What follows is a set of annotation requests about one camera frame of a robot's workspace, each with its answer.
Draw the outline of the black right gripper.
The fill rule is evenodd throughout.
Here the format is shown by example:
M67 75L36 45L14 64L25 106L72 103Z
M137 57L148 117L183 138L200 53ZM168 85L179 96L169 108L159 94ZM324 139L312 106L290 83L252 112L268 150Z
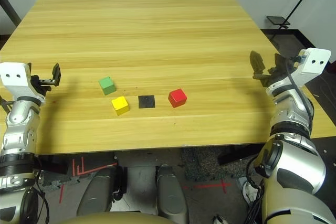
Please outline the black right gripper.
M265 65L258 52L251 51L249 60L254 71L253 79L260 80L265 88L287 77L286 58L280 54L275 54L275 66L268 69L268 74L264 73Z

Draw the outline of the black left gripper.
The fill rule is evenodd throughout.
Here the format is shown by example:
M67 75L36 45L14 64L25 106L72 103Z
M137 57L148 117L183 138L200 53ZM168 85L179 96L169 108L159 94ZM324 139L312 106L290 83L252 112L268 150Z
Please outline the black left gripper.
M32 63L27 63L29 72L28 75L31 76ZM31 76L30 82L36 92L42 96L46 96L47 92L51 91L51 86L59 86L61 79L61 71L59 63L56 63L52 70L53 79L40 79L38 75Z

